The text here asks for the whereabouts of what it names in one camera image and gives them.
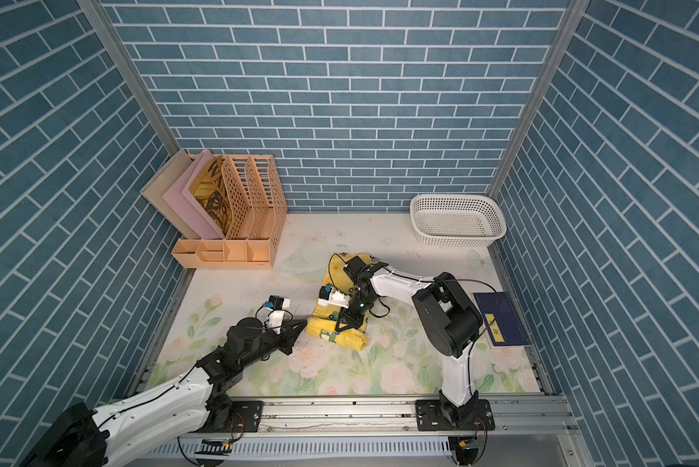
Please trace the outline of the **yellow cartoon pillowcase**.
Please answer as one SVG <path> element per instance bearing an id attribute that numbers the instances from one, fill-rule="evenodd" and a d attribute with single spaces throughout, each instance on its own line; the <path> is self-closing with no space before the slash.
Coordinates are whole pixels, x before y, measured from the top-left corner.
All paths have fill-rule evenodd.
<path id="1" fill-rule="evenodd" d="M 390 313 L 370 280 L 380 266 L 384 263 L 367 253 L 333 253 L 308 320 L 308 335 L 361 352 L 368 342 L 369 318 Z"/>

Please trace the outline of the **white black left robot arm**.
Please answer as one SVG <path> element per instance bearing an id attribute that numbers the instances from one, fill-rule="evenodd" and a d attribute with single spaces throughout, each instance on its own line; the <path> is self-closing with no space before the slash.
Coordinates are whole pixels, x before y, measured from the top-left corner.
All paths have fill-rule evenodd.
<path id="1" fill-rule="evenodd" d="M 84 403 L 64 410 L 22 460 L 24 466 L 125 466 L 173 438 L 188 433 L 229 435 L 223 448 L 255 432 L 260 402 L 235 402 L 229 389 L 244 370 L 279 351 L 292 352 L 306 328 L 290 319 L 269 328 L 246 317 L 227 340 L 182 375 L 116 403 L 90 409 Z"/>

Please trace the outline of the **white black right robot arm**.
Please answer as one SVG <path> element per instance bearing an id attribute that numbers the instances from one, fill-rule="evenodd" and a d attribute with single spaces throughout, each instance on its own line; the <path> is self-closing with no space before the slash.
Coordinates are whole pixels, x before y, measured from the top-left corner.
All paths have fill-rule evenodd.
<path id="1" fill-rule="evenodd" d="M 493 430 L 489 404 L 480 398 L 471 377 L 470 354 L 484 319 L 458 280 L 448 272 L 412 276 L 358 255 L 339 260 L 349 288 L 337 286 L 330 277 L 321 291 L 339 308 L 333 333 L 341 338 L 360 330 L 383 298 L 413 305 L 425 336 L 442 358 L 440 416 L 454 430 Z"/>

